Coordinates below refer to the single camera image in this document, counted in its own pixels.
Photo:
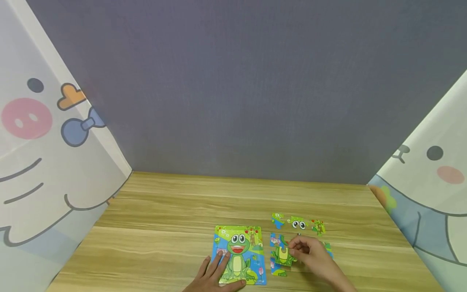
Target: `pig nose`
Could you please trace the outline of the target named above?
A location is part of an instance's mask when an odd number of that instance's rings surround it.
[[[52,114],[40,101],[19,98],[7,103],[1,122],[12,135],[22,139],[37,139],[52,128]]]
[[[441,166],[436,172],[440,179],[449,184],[458,185],[462,184],[465,180],[464,174],[452,166]]]
[[[404,144],[402,144],[400,147],[399,147],[399,151],[401,153],[409,153],[410,152],[410,148]]]

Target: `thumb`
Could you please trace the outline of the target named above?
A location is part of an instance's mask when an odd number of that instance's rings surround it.
[[[308,261],[310,260],[310,255],[308,254],[305,254],[299,250],[296,250],[296,249],[290,249],[289,250],[289,253],[295,257],[297,260],[299,260],[300,262],[304,263],[304,264],[307,264]]]

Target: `orange ear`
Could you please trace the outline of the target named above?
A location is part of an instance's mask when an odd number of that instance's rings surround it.
[[[71,83],[64,83],[61,89],[63,97],[58,100],[57,106],[63,111],[86,100],[86,96],[81,89],[76,89]]]

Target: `left hand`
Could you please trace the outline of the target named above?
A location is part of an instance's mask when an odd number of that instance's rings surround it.
[[[209,260],[211,259],[211,257],[208,256],[201,264],[193,282],[182,292],[235,292],[245,287],[247,284],[245,280],[233,282],[222,287],[219,286],[220,277],[224,274],[230,259],[230,252],[226,253],[224,259],[219,264],[221,258],[222,251],[217,253],[212,264],[208,268]]]

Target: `blue bow tie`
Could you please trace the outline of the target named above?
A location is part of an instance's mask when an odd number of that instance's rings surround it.
[[[103,128],[106,124],[97,114],[96,110],[91,107],[89,109],[88,118],[84,121],[76,118],[66,120],[62,125],[62,137],[65,143],[71,147],[78,147],[86,142],[89,135],[89,130],[92,127]]]

